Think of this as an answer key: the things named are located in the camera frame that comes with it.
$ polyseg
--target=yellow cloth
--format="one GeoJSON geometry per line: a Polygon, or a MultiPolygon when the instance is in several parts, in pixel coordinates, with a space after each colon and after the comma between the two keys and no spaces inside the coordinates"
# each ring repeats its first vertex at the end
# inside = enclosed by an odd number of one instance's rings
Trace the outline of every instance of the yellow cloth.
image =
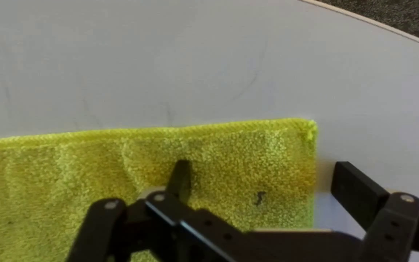
{"type": "Polygon", "coordinates": [[[64,261],[93,201],[134,202],[179,159],[195,170],[192,207],[245,230],[311,227],[316,131],[279,119],[2,138],[0,261],[64,261]]]}

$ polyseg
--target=bolt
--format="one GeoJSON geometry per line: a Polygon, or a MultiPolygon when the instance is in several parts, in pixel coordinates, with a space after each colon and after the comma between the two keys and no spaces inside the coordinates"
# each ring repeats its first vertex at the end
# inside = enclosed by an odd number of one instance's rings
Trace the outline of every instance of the bolt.
{"type": "Polygon", "coordinates": [[[118,207],[118,201],[111,201],[105,204],[105,210],[115,210],[118,207]]]}
{"type": "Polygon", "coordinates": [[[162,201],[164,201],[164,198],[166,198],[166,197],[164,197],[163,194],[156,194],[153,199],[154,199],[156,202],[162,202],[162,201]]]}
{"type": "Polygon", "coordinates": [[[400,199],[406,202],[415,202],[415,198],[412,195],[400,195],[400,199]]]}

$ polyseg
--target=white surface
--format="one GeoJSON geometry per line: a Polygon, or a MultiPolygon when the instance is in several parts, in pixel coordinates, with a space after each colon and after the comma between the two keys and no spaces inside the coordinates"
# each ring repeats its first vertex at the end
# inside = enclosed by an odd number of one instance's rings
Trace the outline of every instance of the white surface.
{"type": "Polygon", "coordinates": [[[314,118],[419,195],[419,45],[294,0],[0,0],[0,137],[314,118]]]}

